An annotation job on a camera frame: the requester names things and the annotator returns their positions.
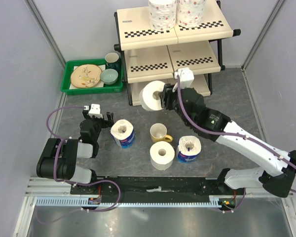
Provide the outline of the plain white paper towel roll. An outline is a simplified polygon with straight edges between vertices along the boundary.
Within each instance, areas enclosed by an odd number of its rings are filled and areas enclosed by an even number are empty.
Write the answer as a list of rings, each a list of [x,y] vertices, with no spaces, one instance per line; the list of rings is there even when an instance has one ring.
[[[171,144],[165,141],[154,143],[150,148],[150,162],[157,170],[168,169],[174,160],[175,150]]]
[[[165,83],[159,80],[148,83],[140,92],[139,98],[146,111],[162,110],[160,92],[163,92]]]

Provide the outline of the floral white paper towel roll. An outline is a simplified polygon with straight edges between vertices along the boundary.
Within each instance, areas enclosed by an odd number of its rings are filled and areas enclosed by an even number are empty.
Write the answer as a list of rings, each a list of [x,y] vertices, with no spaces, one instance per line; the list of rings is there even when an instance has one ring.
[[[176,23],[186,28],[197,27],[202,22],[206,0],[179,0]]]

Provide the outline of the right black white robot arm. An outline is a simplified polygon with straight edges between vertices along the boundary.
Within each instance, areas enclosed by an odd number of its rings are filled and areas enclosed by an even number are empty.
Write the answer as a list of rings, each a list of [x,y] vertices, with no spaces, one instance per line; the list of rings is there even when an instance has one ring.
[[[228,194],[242,188],[264,188],[286,198],[296,177],[296,150],[286,152],[246,132],[225,114],[206,107],[204,98],[193,88],[175,89],[163,84],[158,92],[161,107],[174,110],[198,136],[225,145],[258,165],[257,168],[223,169],[216,181],[217,191]]]

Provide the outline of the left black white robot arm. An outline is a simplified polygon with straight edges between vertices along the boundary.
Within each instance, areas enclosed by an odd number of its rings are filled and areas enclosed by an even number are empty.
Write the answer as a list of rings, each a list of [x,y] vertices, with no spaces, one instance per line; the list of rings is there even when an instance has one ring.
[[[102,114],[83,112],[78,139],[50,138],[47,140],[38,160],[36,172],[40,178],[53,179],[56,182],[71,182],[81,185],[87,194],[98,190],[95,171],[77,165],[78,158],[95,158],[98,154],[98,138],[102,129],[114,125],[113,113]]]

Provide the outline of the cream three-tier shelf rack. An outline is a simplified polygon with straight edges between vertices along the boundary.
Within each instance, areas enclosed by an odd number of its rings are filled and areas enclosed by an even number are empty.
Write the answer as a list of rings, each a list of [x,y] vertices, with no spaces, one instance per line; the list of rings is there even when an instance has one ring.
[[[204,1],[199,25],[176,21],[171,29],[155,31],[149,24],[152,9],[148,6],[119,9],[114,13],[124,82],[131,106],[140,105],[139,94],[151,81],[173,83],[175,70],[189,67],[195,81],[192,87],[210,96],[212,74],[225,69],[222,40],[241,34],[232,29],[221,11],[218,0]]]

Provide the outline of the blue wrapped paper towel roll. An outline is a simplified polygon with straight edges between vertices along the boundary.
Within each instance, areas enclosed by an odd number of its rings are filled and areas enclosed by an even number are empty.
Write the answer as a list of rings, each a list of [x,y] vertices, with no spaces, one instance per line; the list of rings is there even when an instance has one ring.
[[[132,146],[133,142],[135,141],[134,127],[129,121],[125,119],[118,120],[111,127],[110,132],[115,143],[120,148],[123,148],[123,149],[129,148]]]
[[[201,142],[196,136],[183,136],[178,141],[176,157],[183,163],[193,162],[201,153],[201,148]]]

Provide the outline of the yellow ceramic mug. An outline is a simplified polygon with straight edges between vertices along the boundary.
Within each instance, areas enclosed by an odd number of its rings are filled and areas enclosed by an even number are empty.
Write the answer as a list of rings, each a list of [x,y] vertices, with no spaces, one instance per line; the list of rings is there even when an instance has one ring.
[[[155,123],[150,127],[150,136],[154,143],[159,141],[173,141],[173,137],[167,134],[166,126],[161,123]]]

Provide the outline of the green plastic tray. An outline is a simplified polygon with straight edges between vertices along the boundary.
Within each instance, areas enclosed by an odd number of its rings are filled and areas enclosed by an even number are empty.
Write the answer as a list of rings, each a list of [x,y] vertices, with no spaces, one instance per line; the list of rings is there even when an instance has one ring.
[[[119,65],[119,76],[117,81],[112,85],[96,86],[92,88],[74,88],[71,85],[71,74],[74,71],[74,67],[78,67],[85,64],[93,64],[99,66],[101,69],[105,69],[106,61],[104,58],[100,59],[84,59],[84,60],[71,60],[66,62],[63,81],[60,87],[60,90],[67,94],[71,95],[84,95],[84,94],[101,94],[101,93],[120,93],[123,90],[123,78],[124,72],[122,68],[121,59],[118,60]]]

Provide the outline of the light green ceramic bowl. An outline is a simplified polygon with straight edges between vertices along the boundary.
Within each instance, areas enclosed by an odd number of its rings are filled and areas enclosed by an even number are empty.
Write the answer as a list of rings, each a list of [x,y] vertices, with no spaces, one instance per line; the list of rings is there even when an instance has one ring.
[[[118,79],[118,72],[114,69],[105,69],[100,74],[101,81],[106,85],[114,84]]]

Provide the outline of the dark green mug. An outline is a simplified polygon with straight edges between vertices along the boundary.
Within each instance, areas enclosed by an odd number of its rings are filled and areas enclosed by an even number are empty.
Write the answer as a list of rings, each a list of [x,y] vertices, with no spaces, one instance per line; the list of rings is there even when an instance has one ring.
[[[114,69],[119,71],[119,55],[115,52],[110,52],[105,56],[106,69]]]

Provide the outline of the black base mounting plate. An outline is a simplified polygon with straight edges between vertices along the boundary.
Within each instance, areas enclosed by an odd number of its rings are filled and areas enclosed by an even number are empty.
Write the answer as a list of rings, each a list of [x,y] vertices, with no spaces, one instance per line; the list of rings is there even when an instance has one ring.
[[[244,193],[243,188],[233,191],[218,184],[215,178],[98,176],[97,180],[117,183],[121,190],[120,203],[204,203],[209,202],[209,196],[239,197]]]

